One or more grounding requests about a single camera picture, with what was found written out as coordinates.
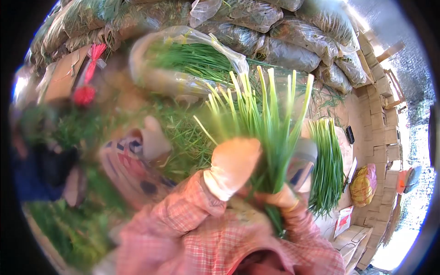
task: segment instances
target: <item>clear plastic bag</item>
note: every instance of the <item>clear plastic bag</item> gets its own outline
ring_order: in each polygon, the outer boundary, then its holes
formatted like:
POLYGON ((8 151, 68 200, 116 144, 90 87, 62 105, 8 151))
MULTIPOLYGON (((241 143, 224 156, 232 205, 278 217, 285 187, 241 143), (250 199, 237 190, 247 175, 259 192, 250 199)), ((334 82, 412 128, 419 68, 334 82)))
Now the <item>clear plastic bag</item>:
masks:
POLYGON ((288 11, 296 11, 304 3, 304 0, 266 0, 266 2, 280 6, 288 11))
POLYGON ((128 62, 132 79, 136 85, 150 91, 173 96, 195 95, 206 97, 211 92, 206 83, 210 83, 213 87, 217 86, 213 81, 201 79, 187 73, 161 70, 148 66, 144 54, 149 46, 157 41, 162 41, 164 44, 202 43, 211 45, 227 57, 237 73, 249 72, 246 57, 223 46, 215 36, 208 36, 187 26, 173 26, 144 36, 133 45, 130 51, 128 62))
POLYGON ((104 43, 104 28, 94 29, 75 38, 67 39, 65 46, 68 51, 73 52, 88 44, 104 43))
POLYGON ((159 31, 171 26, 188 25, 191 2, 164 0, 147 4, 123 4, 118 15, 105 27, 105 41, 113 50, 120 41, 159 31))
POLYGON ((344 72, 336 65, 327 67, 324 64, 320 64, 313 74, 324 84, 340 91, 344 95, 353 89, 344 72))
POLYGON ((193 28, 211 19, 266 33, 283 15, 281 8, 259 0, 208 0, 194 3, 190 13, 190 25, 193 28))
POLYGON ((367 75, 356 52, 336 58, 335 63, 345 73, 352 85, 357 86, 367 81, 367 75))
POLYGON ((314 52, 279 39, 266 39, 265 62, 285 69, 311 72, 316 69, 321 58, 314 52))
POLYGON ((270 35, 316 53, 327 66, 331 66, 333 59, 338 56, 336 44, 330 37, 317 27, 295 16, 286 16, 271 29, 270 35))
POLYGON ((305 0, 296 15, 320 28, 346 47, 347 52, 360 49, 355 31, 340 0, 305 0))
POLYGON ((243 55, 252 56, 264 45, 264 34, 228 22, 207 20, 196 30, 212 33, 220 43, 243 55))
POLYGON ((57 14, 43 41, 42 55, 55 51, 68 38, 102 28, 114 18, 122 0, 74 0, 57 14))

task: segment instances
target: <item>person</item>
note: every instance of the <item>person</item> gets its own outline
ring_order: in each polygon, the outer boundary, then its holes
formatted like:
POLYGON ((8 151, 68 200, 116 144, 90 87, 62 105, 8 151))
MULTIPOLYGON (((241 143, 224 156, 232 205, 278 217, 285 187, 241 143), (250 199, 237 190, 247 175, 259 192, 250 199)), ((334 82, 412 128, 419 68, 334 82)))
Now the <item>person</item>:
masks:
POLYGON ((120 232, 117 274, 344 274, 341 254, 287 184, 243 199, 260 155, 257 139, 228 140, 211 168, 144 205, 120 232), (274 236, 262 203, 280 209, 286 239, 274 236))

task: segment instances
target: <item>scallion bundle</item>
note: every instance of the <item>scallion bundle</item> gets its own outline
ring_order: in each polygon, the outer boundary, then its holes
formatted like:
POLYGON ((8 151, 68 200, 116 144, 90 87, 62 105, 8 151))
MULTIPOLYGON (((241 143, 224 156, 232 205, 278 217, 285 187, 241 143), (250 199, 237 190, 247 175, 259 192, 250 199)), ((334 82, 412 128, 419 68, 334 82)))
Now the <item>scallion bundle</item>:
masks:
MULTIPOLYGON (((219 130, 218 137, 222 141, 234 136, 245 136, 257 138, 263 148, 263 156, 258 167, 251 176, 250 183, 253 190, 265 193, 278 193, 286 180, 286 172, 293 150, 298 140, 301 126, 305 117, 306 110, 311 97, 312 84, 314 77, 308 76, 304 104, 299 118, 290 130, 290 116, 293 108, 296 87, 296 71, 288 76, 286 111, 280 115, 277 103, 277 93, 275 90, 275 77, 273 68, 268 69, 269 75, 269 95, 263 76, 263 70, 257 67, 262 93, 262 109, 257 106, 257 95, 255 90, 251 90, 249 76, 240 74, 238 81, 233 72, 230 72, 234 89, 237 92, 237 103, 232 100, 230 89, 227 93, 220 90, 219 93, 209 85, 212 94, 209 95, 209 102, 206 104, 210 108, 215 121, 216 129, 219 130)), ((218 142, 206 131, 200 121, 194 117, 205 133, 215 143, 218 142)), ((275 229, 281 236, 283 234, 282 220, 276 207, 267 205, 266 212, 271 218, 275 229)))
POLYGON ((315 216, 330 215, 338 205, 344 185, 341 148, 332 118, 311 121, 309 129, 318 147, 318 157, 312 171, 309 209, 315 216))

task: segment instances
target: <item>green onion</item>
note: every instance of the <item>green onion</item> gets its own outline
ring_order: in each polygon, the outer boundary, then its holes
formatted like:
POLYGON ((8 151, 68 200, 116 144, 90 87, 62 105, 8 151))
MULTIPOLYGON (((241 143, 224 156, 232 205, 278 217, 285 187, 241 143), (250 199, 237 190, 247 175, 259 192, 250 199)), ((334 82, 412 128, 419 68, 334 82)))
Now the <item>green onion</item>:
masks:
POLYGON ((341 148, 332 118, 311 121, 309 129, 318 147, 318 157, 312 172, 309 209, 315 216, 330 215, 338 205, 344 185, 341 148))
MULTIPOLYGON (((269 95, 261 66, 257 66, 257 70, 260 79, 258 91, 261 91, 262 94, 262 108, 258 108, 257 95, 251 89, 249 76, 244 73, 240 74, 240 85, 233 72, 229 74, 237 93, 237 102, 232 101, 229 89, 227 94, 224 91, 220 91, 223 96, 221 98, 208 84, 213 92, 213 95, 209 97, 208 106, 216 124, 215 128, 219 131, 216 136, 220 137, 222 141, 234 136, 245 136, 257 138, 261 142, 263 157, 251 176, 250 183, 254 191, 276 194, 281 191, 286 181, 288 164, 308 108, 314 77, 312 75, 308 76, 301 114, 291 131, 290 116, 295 98, 296 71, 293 71, 292 74, 294 76, 293 81, 292 75, 288 76, 287 109, 284 116, 282 116, 277 104, 274 69, 268 69, 269 95)), ((208 137, 212 139, 212 136, 200 121, 196 117, 194 118, 208 137)), ((266 205, 265 209, 278 235, 282 236, 282 219, 278 209, 271 205, 266 205)))

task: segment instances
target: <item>hand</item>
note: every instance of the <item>hand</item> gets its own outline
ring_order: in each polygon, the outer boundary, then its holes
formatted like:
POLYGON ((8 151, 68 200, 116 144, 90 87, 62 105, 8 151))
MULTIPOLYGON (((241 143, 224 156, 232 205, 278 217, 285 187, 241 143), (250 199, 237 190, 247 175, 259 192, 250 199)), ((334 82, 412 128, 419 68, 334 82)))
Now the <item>hand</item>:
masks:
POLYGON ((260 155, 257 139, 233 138, 218 145, 211 168, 203 173, 209 191, 222 201, 229 200, 250 178, 260 155))
MULTIPOLYGON (((242 198, 246 198, 250 192, 249 188, 243 187, 238 191, 238 195, 242 198)), ((282 212, 290 211, 298 205, 299 199, 292 191, 292 189, 284 183, 280 192, 276 194, 254 192, 253 198, 256 203, 267 203, 274 205, 281 209, 282 212)))

